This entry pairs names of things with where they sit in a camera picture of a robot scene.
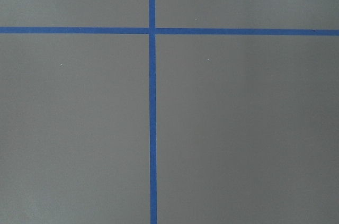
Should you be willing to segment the blue tape grid lines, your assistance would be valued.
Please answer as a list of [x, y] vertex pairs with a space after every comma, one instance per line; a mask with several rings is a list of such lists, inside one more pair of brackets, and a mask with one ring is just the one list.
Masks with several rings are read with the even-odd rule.
[[158, 28], [156, 0], [148, 0], [148, 27], [1, 26], [1, 34], [142, 34], [149, 40], [149, 181], [150, 223], [158, 223], [157, 205], [157, 64], [156, 37], [164, 35], [338, 36], [338, 29]]

